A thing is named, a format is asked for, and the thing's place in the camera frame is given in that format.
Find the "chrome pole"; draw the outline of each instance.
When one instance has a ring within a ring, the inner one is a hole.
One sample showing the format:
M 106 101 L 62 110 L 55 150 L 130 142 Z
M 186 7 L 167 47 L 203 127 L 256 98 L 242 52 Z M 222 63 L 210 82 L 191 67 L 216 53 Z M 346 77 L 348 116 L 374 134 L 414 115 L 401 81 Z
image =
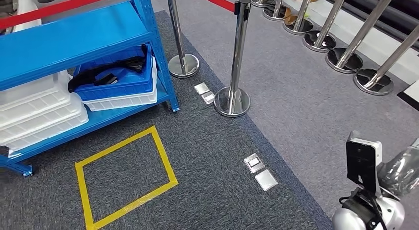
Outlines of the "chrome pole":
M 361 69 L 354 76 L 354 82 L 359 89 L 371 95 L 387 95 L 394 87 L 393 81 L 386 75 L 397 60 L 419 39 L 419 25 L 405 38 L 401 45 L 377 70 Z
M 308 5 L 311 0 L 303 0 L 301 4 L 298 16 L 290 16 L 288 20 L 284 21 L 284 29 L 294 35 L 304 35 L 306 32 L 313 29 L 313 23 L 304 19 L 305 13 L 307 12 Z
M 197 57 L 185 54 L 183 49 L 182 31 L 180 29 L 179 14 L 177 11 L 176 0 L 168 0 L 170 17 L 173 24 L 174 37 L 179 55 L 173 57 L 168 64 L 172 76 L 177 78 L 188 78 L 196 74 L 199 70 Z
M 251 4 L 257 7 L 266 7 L 271 5 L 273 2 L 274 0 L 251 0 Z
M 355 51 L 390 2 L 391 0 L 380 0 L 378 2 L 346 50 L 338 48 L 328 52 L 326 61 L 330 67 L 342 73 L 355 73 L 362 67 L 362 60 L 356 55 Z
M 238 117 L 244 115 L 250 107 L 250 98 L 239 88 L 240 69 L 242 66 L 243 48 L 246 37 L 251 0 L 239 0 L 235 3 L 234 14 L 237 15 L 236 37 L 234 40 L 233 65 L 231 82 L 217 92 L 214 99 L 215 109 L 224 116 Z
M 283 21 L 285 19 L 285 14 L 287 7 L 282 6 L 283 0 L 276 0 L 275 6 L 268 5 L 263 9 L 263 16 L 271 21 Z
M 328 32 L 344 2 L 345 0 L 335 1 L 321 31 L 310 31 L 304 35 L 304 44 L 307 48 L 316 52 L 327 52 L 336 46 L 336 40 L 328 35 Z

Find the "shelf rack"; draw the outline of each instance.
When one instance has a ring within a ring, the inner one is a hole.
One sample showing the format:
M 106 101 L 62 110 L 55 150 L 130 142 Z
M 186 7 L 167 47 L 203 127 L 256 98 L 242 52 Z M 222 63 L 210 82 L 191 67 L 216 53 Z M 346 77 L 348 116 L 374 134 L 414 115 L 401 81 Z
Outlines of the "shelf rack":
M 0 167 L 30 176 L 32 166 L 21 163 L 27 158 L 165 101 L 173 112 L 179 110 L 150 0 L 122 2 L 1 36 L 0 91 L 143 43 L 151 44 L 158 66 L 156 104 L 88 111 L 88 123 L 24 148 L 16 156 L 0 155 Z

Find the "gray carpet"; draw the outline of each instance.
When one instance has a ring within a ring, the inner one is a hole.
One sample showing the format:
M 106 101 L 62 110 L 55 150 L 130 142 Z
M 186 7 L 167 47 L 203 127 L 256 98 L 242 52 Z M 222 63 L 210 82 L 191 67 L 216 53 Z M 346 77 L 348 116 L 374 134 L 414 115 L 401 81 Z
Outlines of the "gray carpet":
M 152 1 L 168 10 L 166 0 Z M 228 84 L 236 17 L 205 0 L 177 4 L 183 33 Z M 329 68 L 324 56 L 252 7 L 240 80 L 252 100 L 249 117 L 331 217 L 340 207 L 337 200 L 356 187 L 346 178 L 345 141 L 350 131 L 381 141 L 388 161 L 419 136 L 419 112 L 396 96 L 407 87 L 398 78 L 393 76 L 391 95 L 368 95 L 354 85 L 352 76 Z M 363 59 L 365 67 L 377 67 Z M 403 230 L 417 230 L 419 191 L 402 202 Z
M 165 12 L 157 20 L 167 58 L 176 54 Z M 29 160 L 23 178 L 1 169 L 0 226 L 20 229 L 85 229 L 74 162 L 155 125 L 179 185 L 103 229 L 328 230 L 330 221 L 248 116 L 230 119 L 207 107 L 193 85 L 223 84 L 201 61 L 199 74 L 174 79 L 181 110 L 159 105 Z M 279 184 L 264 192 L 243 158 L 258 153 Z M 167 181 L 151 138 L 144 137 L 84 167 L 94 220 Z

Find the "yellow floor tape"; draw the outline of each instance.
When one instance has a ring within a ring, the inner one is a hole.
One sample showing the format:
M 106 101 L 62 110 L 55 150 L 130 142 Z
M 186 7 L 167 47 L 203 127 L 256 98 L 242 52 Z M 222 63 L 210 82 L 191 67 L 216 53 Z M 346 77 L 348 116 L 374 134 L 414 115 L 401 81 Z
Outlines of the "yellow floor tape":
M 122 209 L 106 216 L 105 218 L 97 221 L 96 223 L 93 221 L 93 215 L 90 208 L 90 202 L 89 202 L 89 196 L 87 193 L 87 187 L 86 187 L 86 181 L 84 179 L 84 173 L 83 173 L 83 166 L 89 164 L 90 162 L 93 162 L 131 142 L 134 142 L 135 140 L 142 138 L 148 134 L 151 134 L 154 140 L 154 143 L 156 144 L 156 148 L 159 151 L 160 157 L 162 159 L 163 165 L 166 169 L 166 172 L 169 177 L 169 182 L 167 184 L 164 184 L 163 186 L 157 188 L 156 190 L 146 194 L 145 196 L 139 198 L 138 200 L 130 203 L 129 205 L 123 207 Z M 174 175 L 173 169 L 170 165 L 168 156 L 166 155 L 165 149 L 163 147 L 162 141 L 160 140 L 159 134 L 157 133 L 156 127 L 151 126 L 148 129 L 129 137 L 93 156 L 90 156 L 86 158 L 85 160 L 82 160 L 80 162 L 75 163 L 76 166 L 76 174 L 77 179 L 79 181 L 79 189 L 80 189 L 80 196 L 82 198 L 82 206 L 83 206 L 83 212 L 84 212 L 84 219 L 86 221 L 86 228 L 87 230 L 96 230 L 99 229 L 110 222 L 120 218 L 121 216 L 131 212 L 132 210 L 138 208 L 142 204 L 152 200 L 153 198 L 159 196 L 160 194 L 168 191 L 169 189 L 175 187 L 179 183 L 177 182 L 176 176 Z

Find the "stacked white bins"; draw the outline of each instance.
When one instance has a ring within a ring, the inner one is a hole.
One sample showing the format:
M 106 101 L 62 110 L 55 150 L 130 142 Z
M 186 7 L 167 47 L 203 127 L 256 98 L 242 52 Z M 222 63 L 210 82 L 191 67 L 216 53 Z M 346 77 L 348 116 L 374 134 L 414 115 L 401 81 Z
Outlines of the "stacked white bins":
M 67 71 L 0 91 L 0 146 L 9 158 L 37 142 L 88 122 L 76 94 L 68 92 Z
M 155 58 L 153 58 L 153 68 L 151 72 L 151 77 L 153 79 L 153 90 L 149 93 L 124 95 L 97 100 L 87 100 L 83 101 L 83 103 L 86 104 L 91 111 L 154 104 L 157 102 L 157 66 Z

